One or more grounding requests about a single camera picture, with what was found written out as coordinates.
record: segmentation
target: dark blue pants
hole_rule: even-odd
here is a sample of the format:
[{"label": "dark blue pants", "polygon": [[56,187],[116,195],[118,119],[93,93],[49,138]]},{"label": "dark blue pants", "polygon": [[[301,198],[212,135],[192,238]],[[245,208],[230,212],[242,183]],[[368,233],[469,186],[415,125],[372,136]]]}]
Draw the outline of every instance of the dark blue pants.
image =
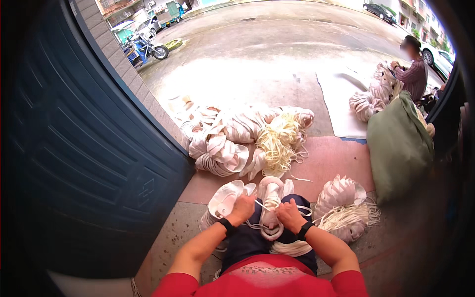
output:
[{"label": "dark blue pants", "polygon": [[[289,202],[291,198],[295,199],[297,205],[310,208],[310,202],[304,197],[291,194],[282,199],[282,202]],[[262,206],[256,203],[256,211],[249,219],[251,224],[258,224],[261,216]],[[305,217],[307,221],[311,221],[311,216]],[[221,267],[221,273],[226,271],[232,265],[247,259],[251,256],[268,254],[272,245],[271,241],[262,237],[260,230],[249,228],[247,225],[241,225],[238,228],[238,232],[230,237],[228,250],[223,258],[223,266]],[[297,236],[290,230],[284,229],[282,235],[277,239],[281,243],[291,243],[297,240]],[[309,251],[305,255],[295,257],[296,260],[302,262],[307,266],[315,275],[317,275],[317,261],[315,259],[314,250]]]}]

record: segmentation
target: person's hair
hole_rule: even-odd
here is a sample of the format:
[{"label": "person's hair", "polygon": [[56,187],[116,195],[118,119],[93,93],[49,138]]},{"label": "person's hair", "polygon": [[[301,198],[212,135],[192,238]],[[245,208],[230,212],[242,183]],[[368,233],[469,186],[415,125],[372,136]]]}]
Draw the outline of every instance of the person's hair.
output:
[{"label": "person's hair", "polygon": [[411,46],[416,53],[420,52],[422,46],[420,41],[412,35],[407,35],[401,42],[401,47]]}]

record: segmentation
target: woman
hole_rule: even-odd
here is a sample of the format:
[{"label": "woman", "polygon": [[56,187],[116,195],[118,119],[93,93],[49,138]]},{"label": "woman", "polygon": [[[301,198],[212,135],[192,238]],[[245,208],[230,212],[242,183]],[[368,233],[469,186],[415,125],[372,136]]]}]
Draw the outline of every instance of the woman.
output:
[{"label": "woman", "polygon": [[428,76],[427,65],[420,55],[421,44],[415,37],[407,35],[399,47],[413,61],[412,65],[407,69],[399,65],[399,62],[392,61],[391,67],[396,78],[404,83],[402,90],[411,94],[412,101],[420,101],[426,90]]}]

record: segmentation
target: black car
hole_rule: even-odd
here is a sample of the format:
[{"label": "black car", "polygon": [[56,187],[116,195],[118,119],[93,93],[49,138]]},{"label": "black car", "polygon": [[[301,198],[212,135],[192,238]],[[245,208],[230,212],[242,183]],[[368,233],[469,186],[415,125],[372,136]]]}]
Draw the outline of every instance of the black car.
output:
[{"label": "black car", "polygon": [[374,13],[380,19],[387,21],[389,24],[396,24],[396,18],[384,7],[378,4],[363,4],[364,10]]}]

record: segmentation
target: black wristband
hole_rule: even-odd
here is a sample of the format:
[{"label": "black wristband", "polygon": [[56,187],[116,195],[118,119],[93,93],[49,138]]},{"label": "black wristband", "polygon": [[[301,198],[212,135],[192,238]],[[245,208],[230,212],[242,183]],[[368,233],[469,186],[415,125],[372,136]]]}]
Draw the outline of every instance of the black wristband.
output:
[{"label": "black wristband", "polygon": [[226,218],[221,218],[218,222],[226,227],[226,237],[231,237],[238,231],[238,229],[231,225],[231,223]]},{"label": "black wristband", "polygon": [[307,241],[307,238],[305,238],[305,234],[307,233],[308,229],[313,226],[314,224],[312,222],[307,222],[305,223],[302,228],[300,229],[300,232],[297,234],[298,240],[301,241]]}]

